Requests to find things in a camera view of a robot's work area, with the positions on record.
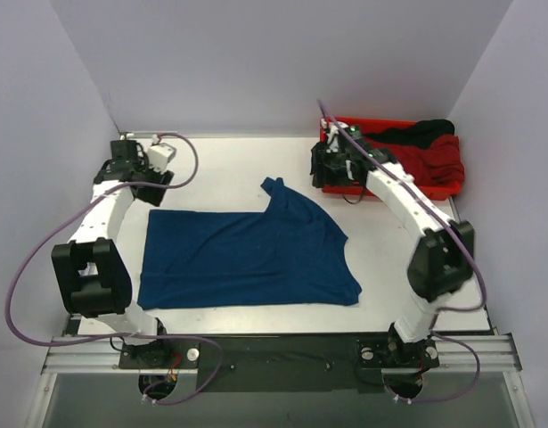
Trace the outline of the blue t shirt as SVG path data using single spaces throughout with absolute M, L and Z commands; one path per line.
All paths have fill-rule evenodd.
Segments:
M 358 303 L 348 237 L 282 179 L 262 212 L 152 210 L 138 303 L 145 309 Z

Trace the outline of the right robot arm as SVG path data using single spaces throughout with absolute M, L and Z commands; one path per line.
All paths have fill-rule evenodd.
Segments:
M 447 305 L 474 275 L 472 225 L 441 212 L 388 149 L 344 144 L 333 151 L 320 141 L 311 150 L 310 174 L 317 188 L 328 178 L 362 184 L 386 204 L 412 238 L 414 249 L 405 269 L 409 292 L 386 343 L 389 360 L 406 365 L 426 349 L 439 313 L 472 311 Z

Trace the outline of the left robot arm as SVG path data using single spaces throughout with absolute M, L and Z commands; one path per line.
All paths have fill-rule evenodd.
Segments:
M 131 204 L 158 207 L 174 174 L 167 170 L 176 150 L 167 144 L 144 149 L 136 140 L 110 143 L 111 158 L 93 181 L 93 207 L 67 243 L 53 247 L 51 258 L 65 309 L 71 315 L 95 318 L 116 333 L 126 333 L 140 357 L 161 367 L 172 346 L 159 334 L 163 324 L 133 300 L 132 280 L 116 247 Z

